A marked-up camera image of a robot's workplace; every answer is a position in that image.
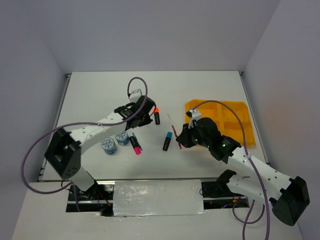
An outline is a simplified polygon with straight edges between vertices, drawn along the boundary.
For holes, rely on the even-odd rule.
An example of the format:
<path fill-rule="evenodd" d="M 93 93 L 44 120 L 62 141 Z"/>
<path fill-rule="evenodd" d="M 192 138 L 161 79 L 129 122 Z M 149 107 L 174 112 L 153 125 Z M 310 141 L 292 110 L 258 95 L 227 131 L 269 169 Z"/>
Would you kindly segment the red pen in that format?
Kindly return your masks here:
<path fill-rule="evenodd" d="M 179 147 L 179 149 L 181 150 L 181 149 L 182 149 L 182 146 L 181 146 L 181 144 L 180 144 L 180 143 L 178 142 L 178 140 L 177 140 L 178 134 L 177 134 L 176 128 L 175 128 L 175 126 L 174 126 L 173 124 L 171 125 L 171 127 L 172 127 L 172 130 L 173 130 L 174 136 L 175 136 L 175 140 L 176 140 L 176 142 L 177 142 L 177 144 L 178 144 L 178 147 Z"/>

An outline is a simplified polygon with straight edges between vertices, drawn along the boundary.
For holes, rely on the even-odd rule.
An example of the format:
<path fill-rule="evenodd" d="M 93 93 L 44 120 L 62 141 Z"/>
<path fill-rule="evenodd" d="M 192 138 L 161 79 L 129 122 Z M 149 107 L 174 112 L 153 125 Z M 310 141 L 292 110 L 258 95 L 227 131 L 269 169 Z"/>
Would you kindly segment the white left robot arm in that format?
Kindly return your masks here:
<path fill-rule="evenodd" d="M 84 127 L 71 131 L 60 127 L 54 132 L 44 157 L 61 179 L 74 183 L 80 194 L 91 200 L 97 196 L 99 185 L 82 167 L 82 154 L 108 137 L 150 124 L 150 112 L 155 105 L 152 99 L 142 95 L 98 122 L 85 123 Z"/>

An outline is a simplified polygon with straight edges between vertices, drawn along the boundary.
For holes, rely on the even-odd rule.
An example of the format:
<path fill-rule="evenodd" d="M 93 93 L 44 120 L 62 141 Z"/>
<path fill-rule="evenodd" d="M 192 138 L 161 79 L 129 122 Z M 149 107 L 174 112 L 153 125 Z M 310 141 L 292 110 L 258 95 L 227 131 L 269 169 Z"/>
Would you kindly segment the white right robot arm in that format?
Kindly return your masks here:
<path fill-rule="evenodd" d="M 310 204 L 303 178 L 285 175 L 246 153 L 243 145 L 222 135 L 208 117 L 185 123 L 176 141 L 185 148 L 205 147 L 214 159 L 229 167 L 218 178 L 217 190 L 223 196 L 241 194 L 267 204 L 274 216 L 288 226 L 294 226 Z"/>

